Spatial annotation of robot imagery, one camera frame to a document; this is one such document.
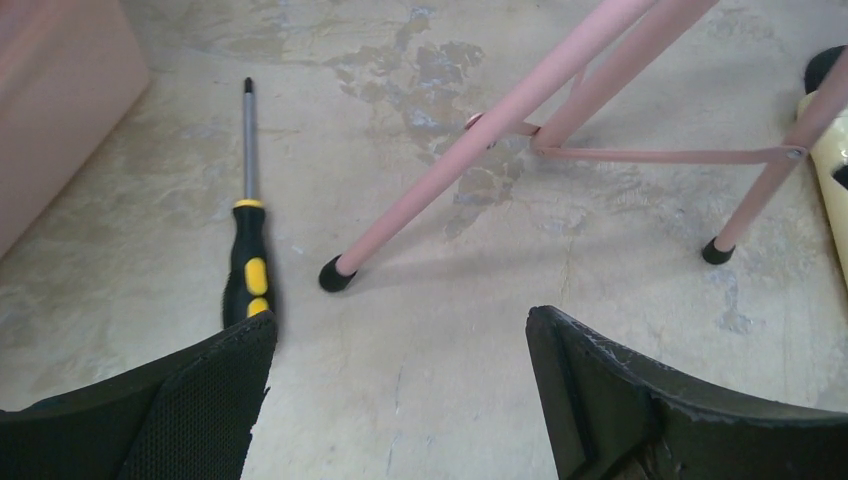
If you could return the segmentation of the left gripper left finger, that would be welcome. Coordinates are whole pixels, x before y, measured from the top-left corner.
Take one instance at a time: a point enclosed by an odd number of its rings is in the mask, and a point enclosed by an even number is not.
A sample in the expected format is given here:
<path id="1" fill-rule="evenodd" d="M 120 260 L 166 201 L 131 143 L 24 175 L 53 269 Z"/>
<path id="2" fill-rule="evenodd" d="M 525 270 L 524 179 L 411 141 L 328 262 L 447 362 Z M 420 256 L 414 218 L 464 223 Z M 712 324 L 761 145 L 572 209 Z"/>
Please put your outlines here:
<path id="1" fill-rule="evenodd" d="M 4 479 L 238 479 L 278 339 L 258 314 L 180 351 L 1 414 Z"/>

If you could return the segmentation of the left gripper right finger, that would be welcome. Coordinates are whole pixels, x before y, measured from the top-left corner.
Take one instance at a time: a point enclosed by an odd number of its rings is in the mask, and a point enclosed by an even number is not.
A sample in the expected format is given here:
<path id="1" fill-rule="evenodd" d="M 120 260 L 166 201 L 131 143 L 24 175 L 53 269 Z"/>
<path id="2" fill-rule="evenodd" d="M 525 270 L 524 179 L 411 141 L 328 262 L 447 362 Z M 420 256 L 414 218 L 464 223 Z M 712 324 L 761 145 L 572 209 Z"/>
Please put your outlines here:
<path id="1" fill-rule="evenodd" d="M 730 390 L 552 306 L 525 335 L 561 479 L 843 479 L 847 417 Z"/>

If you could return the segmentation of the pink tripod music stand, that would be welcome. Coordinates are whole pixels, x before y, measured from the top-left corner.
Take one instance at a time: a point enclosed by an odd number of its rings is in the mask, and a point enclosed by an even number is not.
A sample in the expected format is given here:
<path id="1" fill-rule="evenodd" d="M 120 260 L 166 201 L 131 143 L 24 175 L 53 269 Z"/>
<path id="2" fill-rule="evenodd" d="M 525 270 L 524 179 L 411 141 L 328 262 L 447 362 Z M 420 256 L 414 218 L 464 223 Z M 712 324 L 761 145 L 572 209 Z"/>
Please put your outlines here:
<path id="1" fill-rule="evenodd" d="M 847 105 L 847 49 L 782 142 L 749 151 L 637 152 L 566 148 L 564 142 L 712 7 L 711 1 L 601 2 L 465 133 L 345 252 L 320 271 L 326 292 L 344 290 L 358 269 L 508 134 L 530 138 L 542 156 L 624 163 L 761 164 L 764 169 L 720 233 L 702 250 L 728 262 L 737 241 Z"/>

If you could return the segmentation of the cream microphone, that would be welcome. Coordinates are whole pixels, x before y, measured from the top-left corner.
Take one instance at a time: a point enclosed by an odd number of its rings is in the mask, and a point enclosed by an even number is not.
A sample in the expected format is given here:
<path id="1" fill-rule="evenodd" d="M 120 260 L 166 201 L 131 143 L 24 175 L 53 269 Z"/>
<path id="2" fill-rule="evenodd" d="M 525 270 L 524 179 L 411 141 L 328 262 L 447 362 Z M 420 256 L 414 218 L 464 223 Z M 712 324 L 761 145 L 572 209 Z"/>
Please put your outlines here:
<path id="1" fill-rule="evenodd" d="M 844 279 L 847 279 L 847 189 L 833 174 L 847 166 L 847 109 L 810 150 Z"/>

